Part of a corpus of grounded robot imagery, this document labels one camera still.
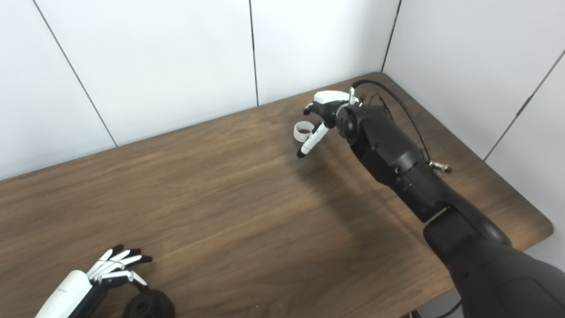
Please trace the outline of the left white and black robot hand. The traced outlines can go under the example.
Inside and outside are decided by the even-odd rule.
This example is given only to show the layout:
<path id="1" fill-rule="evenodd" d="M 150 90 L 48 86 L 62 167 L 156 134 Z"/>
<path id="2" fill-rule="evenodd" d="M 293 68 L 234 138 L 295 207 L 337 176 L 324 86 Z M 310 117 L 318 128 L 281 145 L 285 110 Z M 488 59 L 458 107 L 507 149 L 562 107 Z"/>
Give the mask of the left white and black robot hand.
<path id="1" fill-rule="evenodd" d="M 71 271 L 36 313 L 37 318 L 90 318 L 107 297 L 110 289 L 124 284 L 140 292 L 148 283 L 131 266 L 152 262 L 141 249 L 125 249 L 118 244 L 105 251 L 86 272 Z"/>

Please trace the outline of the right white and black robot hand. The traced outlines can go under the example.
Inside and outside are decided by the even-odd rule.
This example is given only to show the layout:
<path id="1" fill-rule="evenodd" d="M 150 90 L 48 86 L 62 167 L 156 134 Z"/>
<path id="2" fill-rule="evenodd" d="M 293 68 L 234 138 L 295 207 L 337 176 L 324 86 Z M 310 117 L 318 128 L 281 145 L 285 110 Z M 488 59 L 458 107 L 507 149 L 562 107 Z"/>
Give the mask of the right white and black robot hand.
<path id="1" fill-rule="evenodd" d="M 320 120 L 316 125 L 308 121 L 300 121 L 294 127 L 294 138 L 302 143 L 297 151 L 298 158 L 304 158 L 325 137 L 327 132 L 337 127 L 343 138 L 348 138 L 358 128 L 349 106 L 361 106 L 363 99 L 351 97 L 349 93 L 340 91 L 320 91 L 315 93 L 313 102 L 303 111 L 304 115 L 317 114 Z"/>

